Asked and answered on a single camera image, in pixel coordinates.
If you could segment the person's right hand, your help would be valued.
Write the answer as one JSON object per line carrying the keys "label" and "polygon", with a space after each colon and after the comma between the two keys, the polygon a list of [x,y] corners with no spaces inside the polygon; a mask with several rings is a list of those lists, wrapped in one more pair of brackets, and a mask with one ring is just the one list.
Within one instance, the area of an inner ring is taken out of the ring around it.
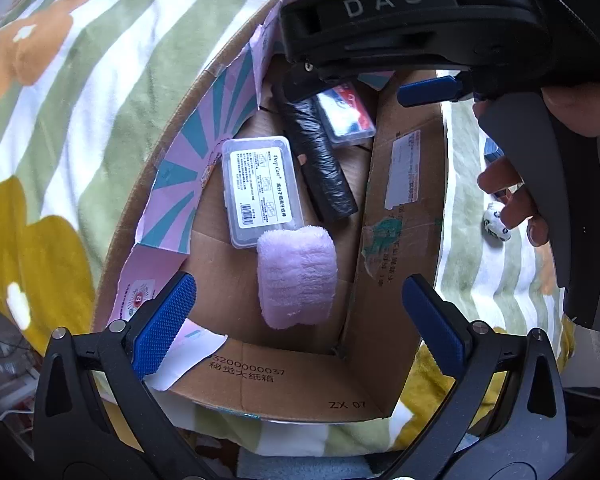
{"label": "person's right hand", "polygon": [[577,230],[600,237],[600,84],[513,93],[474,106],[505,156],[488,165],[486,193],[517,183],[501,214],[508,228],[528,220],[528,237],[574,248]]}

